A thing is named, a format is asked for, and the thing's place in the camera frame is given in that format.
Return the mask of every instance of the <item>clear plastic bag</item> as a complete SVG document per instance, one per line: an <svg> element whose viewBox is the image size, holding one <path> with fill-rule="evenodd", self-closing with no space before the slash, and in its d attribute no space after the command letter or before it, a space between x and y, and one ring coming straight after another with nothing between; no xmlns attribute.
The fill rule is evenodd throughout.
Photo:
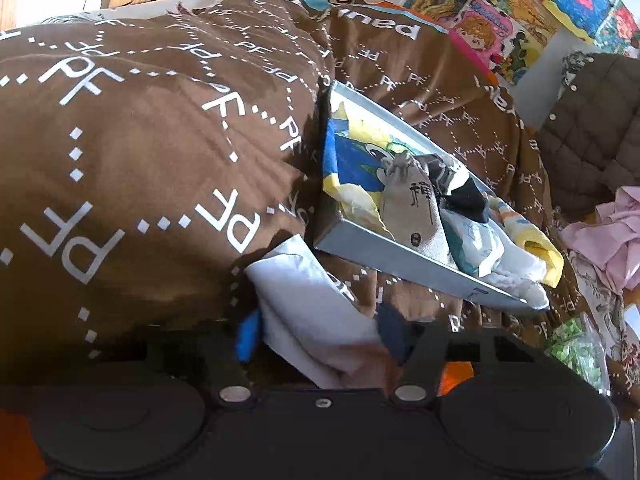
<svg viewBox="0 0 640 480"><path fill-rule="evenodd" d="M546 355L565 364L598 393L605 396L611 394L604 348L585 313L557 327L546 346Z"/></svg>

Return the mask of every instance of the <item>brown blanket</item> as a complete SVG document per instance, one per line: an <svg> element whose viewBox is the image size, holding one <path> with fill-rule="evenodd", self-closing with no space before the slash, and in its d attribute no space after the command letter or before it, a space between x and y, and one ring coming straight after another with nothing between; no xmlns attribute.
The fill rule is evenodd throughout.
<svg viewBox="0 0 640 480"><path fill-rule="evenodd" d="M370 0L189 1L0 36L4 380L95 356L137 324L254 308L242 269L310 231L334 78L553 235L536 141L446 31ZM411 319L502 323L530 344L579 308L569 270L549 314L518 320L374 270L356 282L360 266L319 259L365 308L384 298Z"/></svg>

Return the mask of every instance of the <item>pink garment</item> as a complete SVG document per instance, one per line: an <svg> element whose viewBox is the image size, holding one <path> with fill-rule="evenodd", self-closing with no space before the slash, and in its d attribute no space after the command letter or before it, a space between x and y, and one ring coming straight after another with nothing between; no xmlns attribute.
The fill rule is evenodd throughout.
<svg viewBox="0 0 640 480"><path fill-rule="evenodd" d="M617 294L640 283L640 187L624 186L615 202L596 206L597 224L576 222L562 241L589 260L602 283Z"/></svg>

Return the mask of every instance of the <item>box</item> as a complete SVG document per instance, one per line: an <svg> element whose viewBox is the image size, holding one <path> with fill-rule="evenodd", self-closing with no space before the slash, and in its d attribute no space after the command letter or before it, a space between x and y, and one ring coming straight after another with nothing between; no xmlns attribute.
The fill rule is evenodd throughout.
<svg viewBox="0 0 640 480"><path fill-rule="evenodd" d="M331 110L335 110L340 102L344 102L347 108L357 108L363 118L384 121L385 127L389 131L393 130L392 134L401 138L402 142L416 153L439 155L446 153L402 119L336 81L332 84L330 95ZM480 191L493 194L492 190L478 177L473 174L471 177ZM338 203L326 193L322 194L314 223L314 247L325 253L505 312L518 314L539 312L529 306L525 300L459 270L447 267L350 221L340 211Z"/></svg>

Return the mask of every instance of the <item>silver screw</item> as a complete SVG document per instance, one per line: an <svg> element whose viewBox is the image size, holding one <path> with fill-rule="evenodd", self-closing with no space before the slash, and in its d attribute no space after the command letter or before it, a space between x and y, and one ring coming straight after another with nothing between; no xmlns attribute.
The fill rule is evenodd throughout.
<svg viewBox="0 0 640 480"><path fill-rule="evenodd" d="M251 390L244 386L227 386L220 390L220 399L226 402L245 402L251 397Z"/></svg>
<svg viewBox="0 0 640 480"><path fill-rule="evenodd" d="M332 402L329 399L316 400L316 408L330 408L331 405L332 405Z"/></svg>
<svg viewBox="0 0 640 480"><path fill-rule="evenodd" d="M420 386L414 384L407 384L406 386L400 386L396 389L396 397L404 402L418 402L426 398L427 392Z"/></svg>

